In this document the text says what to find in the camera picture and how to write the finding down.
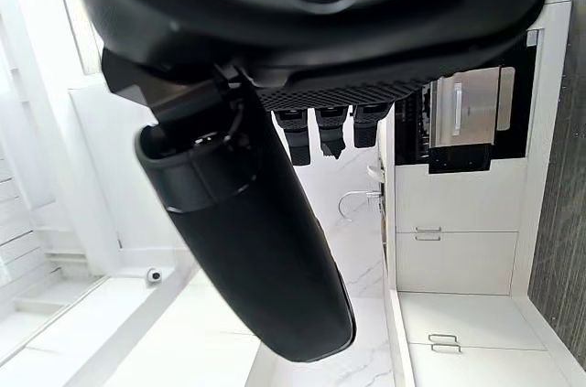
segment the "stainless steel panel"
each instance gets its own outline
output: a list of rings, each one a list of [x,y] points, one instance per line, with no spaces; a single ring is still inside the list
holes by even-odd
[[[511,127],[514,85],[515,69],[513,67],[501,68],[501,83],[498,95],[498,116],[496,119],[497,131],[506,131]]]
[[[499,73],[472,70],[431,84],[431,147],[494,142]]]

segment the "metal drawer handle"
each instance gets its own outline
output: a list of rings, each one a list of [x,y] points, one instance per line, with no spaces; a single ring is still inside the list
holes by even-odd
[[[458,343],[458,337],[455,335],[451,335],[451,334],[429,334],[428,340],[435,341],[433,339],[433,337],[438,338],[438,339],[453,339],[454,343]]]
[[[433,350],[434,352],[437,352],[436,348],[452,348],[452,349],[457,349],[458,353],[461,353],[461,346],[459,344],[434,343],[431,345],[431,350]]]
[[[415,240],[416,241],[441,241],[441,236],[428,236],[428,237],[416,236]]]
[[[454,112],[454,131],[452,135],[460,135],[461,130],[461,83],[454,83],[456,111]]]
[[[415,231],[418,233],[437,233],[441,231],[441,227],[416,227]]]

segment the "black cylindrical handle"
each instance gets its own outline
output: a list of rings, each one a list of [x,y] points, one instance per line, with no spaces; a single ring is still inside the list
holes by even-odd
[[[154,135],[146,128],[136,139],[140,162],[243,322],[288,360],[318,360],[350,346],[355,323],[342,279],[256,97],[244,102],[238,141],[212,138],[204,151],[197,139],[191,150],[158,156]]]

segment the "cabinet drawer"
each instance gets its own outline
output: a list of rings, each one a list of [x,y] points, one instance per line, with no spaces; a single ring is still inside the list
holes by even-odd
[[[450,348],[411,344],[417,387],[567,387],[549,354],[540,350]]]
[[[16,198],[17,196],[18,191],[13,180],[9,179],[8,181],[0,183],[0,202]]]
[[[400,293],[399,300],[409,343],[545,350],[509,296]]]
[[[10,218],[20,216],[27,208],[21,198],[13,198],[6,201],[0,201],[0,224]]]
[[[399,291],[508,295],[517,233],[399,233]]]
[[[518,231],[526,160],[494,160],[486,172],[430,175],[396,167],[396,231]]]
[[[0,160],[0,181],[6,181],[10,178],[12,178],[12,174],[8,163],[6,163],[6,160]]]

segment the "window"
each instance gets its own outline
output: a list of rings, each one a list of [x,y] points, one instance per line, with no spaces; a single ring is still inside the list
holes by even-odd
[[[103,42],[95,28],[93,28],[83,0],[64,1],[83,72],[88,75],[101,72],[100,57]]]

